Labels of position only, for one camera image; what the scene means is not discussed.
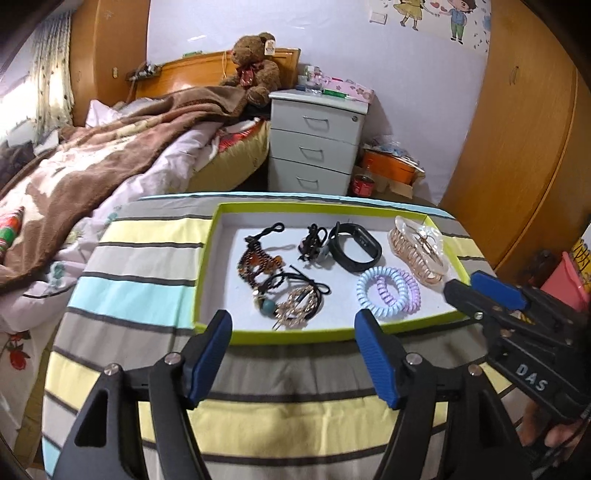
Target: orange basket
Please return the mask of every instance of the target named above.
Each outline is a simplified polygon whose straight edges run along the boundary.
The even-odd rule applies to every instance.
[[[371,173],[405,185],[413,182],[415,168],[388,154],[367,151],[363,155],[362,166]]]

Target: black wristband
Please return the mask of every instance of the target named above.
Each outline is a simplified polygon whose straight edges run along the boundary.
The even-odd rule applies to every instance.
[[[369,262],[356,262],[345,255],[339,243],[339,234],[349,233],[358,245],[372,258]],[[382,245],[361,225],[356,223],[339,223],[330,231],[328,238],[330,254],[346,271],[360,273],[378,263],[382,257]]]

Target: window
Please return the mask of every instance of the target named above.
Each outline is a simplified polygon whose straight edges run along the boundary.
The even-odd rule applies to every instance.
[[[27,76],[0,98],[0,139],[26,120],[34,121],[36,107],[37,92]]]

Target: curtain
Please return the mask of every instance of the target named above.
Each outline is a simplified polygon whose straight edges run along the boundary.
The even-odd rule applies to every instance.
[[[35,34],[31,80],[37,89],[35,143],[52,130],[72,124],[74,96],[70,82],[72,12],[44,21]]]

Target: brown teddy bear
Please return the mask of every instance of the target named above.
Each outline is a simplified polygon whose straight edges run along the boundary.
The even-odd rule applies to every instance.
[[[247,90],[246,99],[257,107],[267,105],[269,93],[281,88],[277,63],[265,59],[268,40],[275,40],[275,37],[267,32],[238,40],[231,56],[238,67],[236,73],[221,82],[221,85],[242,86]]]

